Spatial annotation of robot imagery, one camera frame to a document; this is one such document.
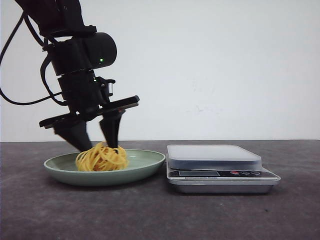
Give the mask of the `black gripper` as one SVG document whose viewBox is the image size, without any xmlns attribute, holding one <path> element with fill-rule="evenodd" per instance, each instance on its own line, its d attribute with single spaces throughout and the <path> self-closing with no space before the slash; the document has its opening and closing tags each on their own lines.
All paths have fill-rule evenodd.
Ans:
<svg viewBox="0 0 320 240">
<path fill-rule="evenodd" d="M 86 122 L 103 116 L 99 124 L 107 145 L 117 148 L 121 117 L 125 109 L 136 107 L 140 98 L 134 95 L 110 101 L 116 81 L 95 76 L 92 70 L 62 75 L 58 82 L 69 113 L 42 120 L 39 126 L 53 127 L 56 135 L 84 152 L 93 147 Z"/>
</svg>

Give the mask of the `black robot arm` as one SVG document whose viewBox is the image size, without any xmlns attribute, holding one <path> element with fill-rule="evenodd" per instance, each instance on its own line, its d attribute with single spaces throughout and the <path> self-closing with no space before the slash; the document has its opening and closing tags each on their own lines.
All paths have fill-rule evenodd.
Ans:
<svg viewBox="0 0 320 240">
<path fill-rule="evenodd" d="M 77 0 L 20 0 L 18 5 L 38 25 L 47 52 L 40 67 L 46 78 L 46 68 L 52 65 L 63 101 L 69 113 L 40 121 L 43 128 L 52 128 L 79 151 L 92 147 L 87 134 L 87 122 L 102 116 L 100 128 L 109 147 L 118 146 L 120 120 L 127 108 L 138 105 L 139 97 L 110 101 L 113 79 L 96 76 L 95 69 L 112 65 L 117 57 L 113 38 L 85 25 Z"/>
</svg>

